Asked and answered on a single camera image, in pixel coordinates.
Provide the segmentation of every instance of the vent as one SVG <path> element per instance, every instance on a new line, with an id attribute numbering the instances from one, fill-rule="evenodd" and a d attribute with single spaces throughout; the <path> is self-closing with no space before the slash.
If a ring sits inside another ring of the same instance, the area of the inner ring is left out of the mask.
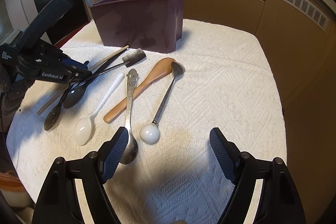
<path id="1" fill-rule="evenodd" d="M 323 31 L 326 31 L 329 18 L 308 0 L 283 0 L 309 17 Z"/>

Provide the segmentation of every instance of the white tablecloth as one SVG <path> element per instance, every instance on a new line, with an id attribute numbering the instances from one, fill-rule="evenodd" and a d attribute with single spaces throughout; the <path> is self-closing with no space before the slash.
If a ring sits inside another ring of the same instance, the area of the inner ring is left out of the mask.
<path id="1" fill-rule="evenodd" d="M 104 47 L 91 22 L 63 46 L 80 62 L 91 63 L 116 50 Z M 233 185 L 227 180 L 209 144 L 209 133 L 219 127 L 241 151 L 257 159 L 286 160 L 285 126 L 277 87 L 266 57 L 255 36 L 225 26 L 184 20 L 183 37 L 171 54 L 146 52 L 147 59 L 134 68 L 139 84 L 164 57 L 184 65 L 186 72 L 174 86 L 159 123 L 159 142 L 148 145 L 139 137 L 140 128 L 152 121 L 171 80 L 169 75 L 150 86 L 133 103 L 132 131 L 139 144 L 137 158 L 119 165 L 105 184 L 120 221 L 133 224 L 217 223 Z M 83 99 L 63 109 L 60 122 L 50 131 L 37 110 L 51 97 L 56 84 L 36 81 L 11 125 L 7 147 L 16 171 L 34 201 L 53 160 L 81 158 L 98 150 L 125 123 L 123 112 L 111 124 L 103 116 L 126 95 L 126 81 L 117 88 L 95 119 L 95 134 L 84 146 L 72 138 L 79 117 L 90 113 L 111 79 L 120 71 L 100 76 Z M 85 223 L 92 223 L 81 181 L 76 181 Z M 252 223 L 259 201 L 257 182 L 245 223 Z"/>

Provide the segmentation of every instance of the purple bin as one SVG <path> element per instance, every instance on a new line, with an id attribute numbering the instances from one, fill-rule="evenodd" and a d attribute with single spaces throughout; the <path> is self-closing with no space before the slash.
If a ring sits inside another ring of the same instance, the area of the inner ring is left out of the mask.
<path id="1" fill-rule="evenodd" d="M 170 53 L 182 37 L 184 0 L 102 0 L 90 10 L 104 46 Z"/>

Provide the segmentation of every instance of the metal screw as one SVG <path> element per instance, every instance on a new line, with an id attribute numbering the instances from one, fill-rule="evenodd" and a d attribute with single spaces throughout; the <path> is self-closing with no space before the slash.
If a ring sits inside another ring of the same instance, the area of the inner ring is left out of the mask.
<path id="1" fill-rule="evenodd" d="M 98 153 L 96 151 L 91 151 L 89 153 L 89 158 L 94 159 L 97 155 L 98 155 Z"/>
<path id="2" fill-rule="evenodd" d="M 248 152 L 241 152 L 240 155 L 244 158 L 244 159 L 248 159 L 250 157 L 250 154 Z"/>
<path id="3" fill-rule="evenodd" d="M 62 157 L 58 157 L 55 159 L 55 163 L 60 164 L 63 161 Z"/>
<path id="4" fill-rule="evenodd" d="M 284 161 L 281 158 L 275 158 L 277 164 L 282 164 Z"/>

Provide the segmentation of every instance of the person's hand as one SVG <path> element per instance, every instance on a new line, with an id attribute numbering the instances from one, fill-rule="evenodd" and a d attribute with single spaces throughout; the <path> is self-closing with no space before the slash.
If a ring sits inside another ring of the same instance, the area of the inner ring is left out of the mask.
<path id="1" fill-rule="evenodd" d="M 6 68 L 0 63 L 0 92 L 5 93 L 1 104 L 2 114 L 8 116 L 16 112 L 27 90 L 33 84 L 34 80 L 27 79 L 22 79 L 12 84 Z"/>

